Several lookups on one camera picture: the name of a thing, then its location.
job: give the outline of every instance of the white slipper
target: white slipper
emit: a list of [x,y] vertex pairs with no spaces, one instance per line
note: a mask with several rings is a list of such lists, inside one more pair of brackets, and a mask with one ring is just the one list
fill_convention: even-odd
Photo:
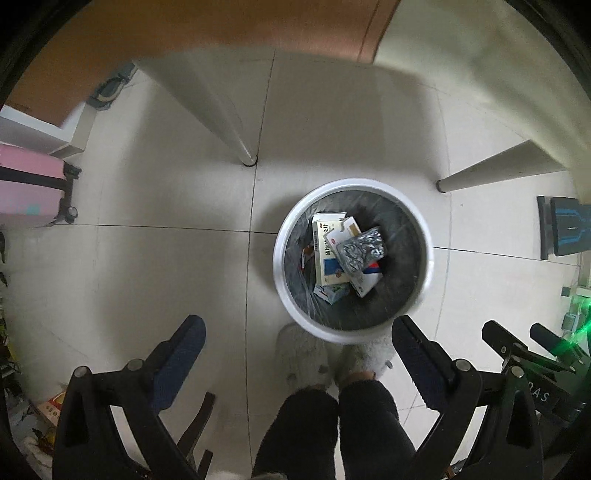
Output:
[[324,341],[296,323],[290,323],[279,332],[275,358],[292,392],[312,385],[328,388],[332,383]]
[[387,368],[392,368],[392,358],[395,356],[390,333],[368,343],[345,347],[335,381],[339,385],[349,375],[358,372],[375,372],[375,378],[378,379]]

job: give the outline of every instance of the trash can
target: trash can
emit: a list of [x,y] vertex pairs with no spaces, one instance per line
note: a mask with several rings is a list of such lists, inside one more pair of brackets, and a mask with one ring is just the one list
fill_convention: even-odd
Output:
[[[361,231],[380,227],[384,276],[365,297],[351,293],[330,305],[314,294],[314,261],[304,270],[300,265],[313,240],[312,216],[319,212],[347,212]],[[318,187],[292,208],[275,242],[273,277],[283,305],[305,330],[328,342],[355,344],[386,334],[396,317],[419,305],[433,264],[427,223],[406,196],[375,180],[343,179]]]

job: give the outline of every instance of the black pants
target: black pants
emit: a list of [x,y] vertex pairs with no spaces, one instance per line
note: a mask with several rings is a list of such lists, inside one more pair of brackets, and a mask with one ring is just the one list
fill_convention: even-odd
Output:
[[390,392],[378,381],[355,382],[339,402],[320,390],[288,397],[256,455],[253,476],[283,473],[288,480],[334,480],[337,421],[347,480],[394,480],[415,450],[398,421]]

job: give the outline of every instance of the tiled floor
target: tiled floor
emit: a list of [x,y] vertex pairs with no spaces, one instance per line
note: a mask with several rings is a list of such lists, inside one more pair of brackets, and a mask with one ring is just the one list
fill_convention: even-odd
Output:
[[[536,259],[535,195],[574,195],[569,175],[453,194],[434,187],[521,142],[516,132],[401,73],[268,49],[221,51],[216,64],[259,145],[255,168],[138,74],[98,113],[76,159],[84,169],[78,223],[7,235],[8,320],[34,400],[58,392],[80,364],[104,371],[146,356],[187,314],[199,314],[207,344],[162,417],[178,438],[203,394],[214,392],[219,402],[196,453],[214,451],[214,471],[248,474],[286,395],[273,361],[277,332],[290,321],[272,280],[275,234],[299,198],[343,177],[389,183],[426,217],[436,266],[413,318],[452,357],[499,369],[480,340],[489,319],[522,340],[533,322],[557,331],[560,287],[577,278],[577,258]],[[437,414],[399,359],[383,382],[419,445]]]

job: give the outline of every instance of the crumpled foil packaging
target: crumpled foil packaging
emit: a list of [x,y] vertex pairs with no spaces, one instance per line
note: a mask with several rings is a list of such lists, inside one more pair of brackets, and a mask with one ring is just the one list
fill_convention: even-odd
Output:
[[335,256],[347,275],[362,272],[386,256],[386,246],[379,227],[373,227],[335,247]]

